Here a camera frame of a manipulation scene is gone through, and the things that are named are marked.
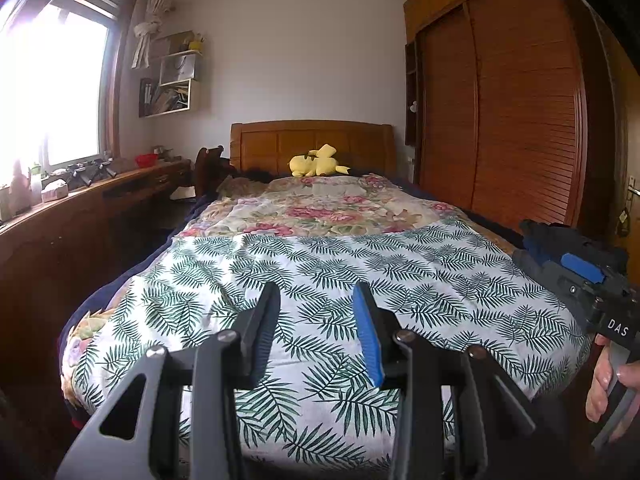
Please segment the finger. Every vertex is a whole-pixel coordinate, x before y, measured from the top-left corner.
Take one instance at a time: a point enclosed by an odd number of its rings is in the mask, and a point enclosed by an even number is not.
[[[594,409],[599,415],[602,415],[607,411],[607,405],[609,403],[609,399],[607,399],[607,392],[602,386],[600,386],[600,383],[596,379],[591,383],[589,396],[591,397]]]
[[[598,357],[598,362],[593,371],[593,377],[600,383],[600,386],[606,390],[609,387],[612,375],[613,369],[609,362],[609,347],[607,346],[602,349],[602,353],[600,357]]]
[[[593,405],[591,397],[587,397],[587,403],[584,407],[584,413],[591,422],[598,422],[600,420],[600,413]]]
[[[611,433],[611,436],[609,437],[610,441],[614,441],[625,434],[626,430],[629,429],[629,426],[631,426],[631,423],[636,417],[636,414],[638,413],[638,408],[640,408],[640,394],[636,394],[636,396],[634,397],[634,400],[631,402],[631,405],[629,406],[629,409],[626,411],[625,415],[622,417],[622,420],[620,420],[620,423],[618,424],[616,429],[613,431],[613,433]]]
[[[603,335],[596,334],[596,339],[594,339],[593,342],[596,343],[596,345],[598,346],[606,346],[609,344],[609,339],[607,339]]]
[[[627,388],[640,388],[640,361],[618,368],[618,379]]]
[[[600,386],[600,383],[593,378],[591,388],[587,394],[587,405],[585,406],[585,410],[588,410],[589,420],[597,422],[600,416],[607,411],[607,403],[607,393]]]

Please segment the yellow plush toy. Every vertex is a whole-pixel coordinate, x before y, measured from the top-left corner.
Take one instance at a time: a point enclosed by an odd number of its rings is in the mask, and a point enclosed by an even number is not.
[[[293,176],[331,175],[338,173],[349,174],[349,168],[338,166],[334,159],[336,149],[325,144],[319,150],[311,150],[309,156],[298,155],[291,159],[289,167]]]
[[[316,160],[311,156],[298,155],[289,161],[293,176],[315,176]]]

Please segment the curtain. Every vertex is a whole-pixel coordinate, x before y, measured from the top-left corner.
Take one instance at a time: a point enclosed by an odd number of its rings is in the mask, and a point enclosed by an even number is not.
[[[137,24],[133,32],[138,38],[138,46],[133,54],[132,68],[146,68],[149,66],[149,47],[151,37],[158,33],[162,25],[162,15],[171,9],[172,0],[149,0],[146,3],[146,21]]]

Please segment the blue plastic part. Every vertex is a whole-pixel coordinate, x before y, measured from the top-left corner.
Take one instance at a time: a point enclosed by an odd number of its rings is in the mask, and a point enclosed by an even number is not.
[[[371,379],[373,385],[379,388],[385,377],[382,370],[380,342],[373,327],[367,301],[359,284],[353,288],[353,315],[358,327],[358,339],[362,346],[362,355],[364,356],[367,374],[369,374],[369,379]]]
[[[585,280],[591,283],[604,282],[604,274],[599,267],[589,263],[582,258],[579,258],[575,254],[565,253],[560,259],[560,263],[566,269],[572,270],[579,276],[582,276]]]
[[[529,251],[529,255],[540,266],[551,259],[551,256],[546,254],[545,251],[542,250],[542,247],[535,243],[531,238],[524,237],[522,239],[522,245],[527,251]]]

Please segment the screw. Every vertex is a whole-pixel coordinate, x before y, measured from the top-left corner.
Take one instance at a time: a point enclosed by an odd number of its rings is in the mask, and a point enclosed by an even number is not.
[[[486,358],[486,350],[480,345],[471,345],[466,349],[466,353],[468,353],[473,359]]]
[[[415,339],[415,332],[411,330],[398,330],[396,332],[396,340],[403,343],[410,343]]]
[[[238,332],[236,332],[235,330],[223,330],[221,332],[218,332],[217,335],[218,341],[221,341],[223,343],[231,343],[234,339],[236,339],[236,337],[238,337]]]
[[[161,355],[164,355],[164,347],[160,345],[151,346],[146,351],[147,357],[160,357]]]

